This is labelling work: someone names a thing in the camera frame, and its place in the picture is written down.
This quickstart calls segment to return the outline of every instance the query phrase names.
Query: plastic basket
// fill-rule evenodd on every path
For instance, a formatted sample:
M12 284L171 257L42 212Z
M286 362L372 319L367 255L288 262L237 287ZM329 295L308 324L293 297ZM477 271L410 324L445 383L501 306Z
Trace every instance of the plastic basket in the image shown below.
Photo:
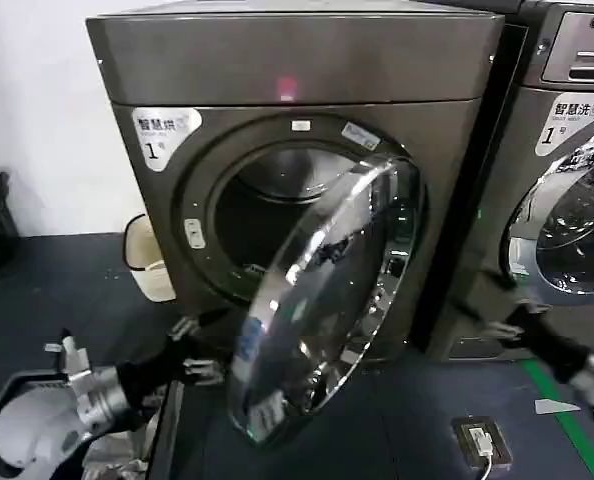
M133 218L126 226L124 263L146 298L153 302L176 298L157 238L146 215Z

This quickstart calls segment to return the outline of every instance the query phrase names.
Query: plug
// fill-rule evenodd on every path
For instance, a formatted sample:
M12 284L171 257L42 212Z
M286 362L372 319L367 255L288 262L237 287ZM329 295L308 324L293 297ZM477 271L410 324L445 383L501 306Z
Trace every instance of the plug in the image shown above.
M491 457L493 456L493 438L490 433L484 432L481 427L475 427L468 429L470 436L473 437L477 452L480 457Z

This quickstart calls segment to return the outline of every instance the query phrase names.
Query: electrical socket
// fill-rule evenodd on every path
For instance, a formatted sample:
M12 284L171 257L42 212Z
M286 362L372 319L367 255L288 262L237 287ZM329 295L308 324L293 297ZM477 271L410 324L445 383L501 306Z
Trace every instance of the electrical socket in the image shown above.
M497 424L490 417L460 417L451 421L457 442L464 453L466 462L471 467L482 468L486 465L486 457L479 454L479 449L471 433L471 429L481 428L484 435L490 435L493 444L493 465L512 463L512 457L504 442Z

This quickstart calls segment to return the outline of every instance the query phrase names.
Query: green floor line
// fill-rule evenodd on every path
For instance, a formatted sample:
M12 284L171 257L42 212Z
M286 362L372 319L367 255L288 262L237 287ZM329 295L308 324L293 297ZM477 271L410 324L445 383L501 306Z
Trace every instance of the green floor line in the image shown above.
M523 360L521 363L544 398L560 400L554 381L542 370L536 360ZM594 478L594 447L590 443L590 440L588 440L588 437L584 434L570 412L556 413L555 417L557 417L570 443L573 444L577 453L579 453L579 456L586 464L586 468L588 468L588 471Z

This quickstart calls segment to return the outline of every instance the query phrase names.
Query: glass door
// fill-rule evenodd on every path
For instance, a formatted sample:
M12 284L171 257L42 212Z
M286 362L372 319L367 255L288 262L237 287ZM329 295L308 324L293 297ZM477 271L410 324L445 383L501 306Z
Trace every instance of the glass door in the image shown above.
M502 260L536 301L594 302L594 136L537 180L511 221Z
M286 187L291 197L304 193ZM375 155L337 178L293 227L266 269L232 365L232 417L254 442L318 411L353 372L414 255L424 197L409 158Z

